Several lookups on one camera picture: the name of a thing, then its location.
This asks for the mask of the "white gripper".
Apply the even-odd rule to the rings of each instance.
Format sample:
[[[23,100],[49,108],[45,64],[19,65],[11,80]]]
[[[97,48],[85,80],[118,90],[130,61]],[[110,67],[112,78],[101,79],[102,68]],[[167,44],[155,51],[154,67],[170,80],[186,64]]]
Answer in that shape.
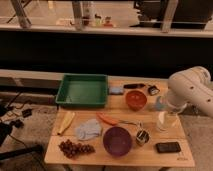
[[[161,111],[158,114],[156,126],[160,131],[166,131],[175,126],[177,122],[177,114],[168,111]]]

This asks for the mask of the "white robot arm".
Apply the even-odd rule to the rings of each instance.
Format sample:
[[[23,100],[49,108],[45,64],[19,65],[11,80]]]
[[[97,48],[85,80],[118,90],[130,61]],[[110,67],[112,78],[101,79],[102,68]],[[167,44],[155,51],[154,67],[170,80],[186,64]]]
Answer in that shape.
[[[192,104],[213,118],[213,90],[210,88],[210,72],[201,66],[172,74],[167,82],[168,90],[156,99],[159,112],[156,127],[166,131],[173,127],[178,114]]]

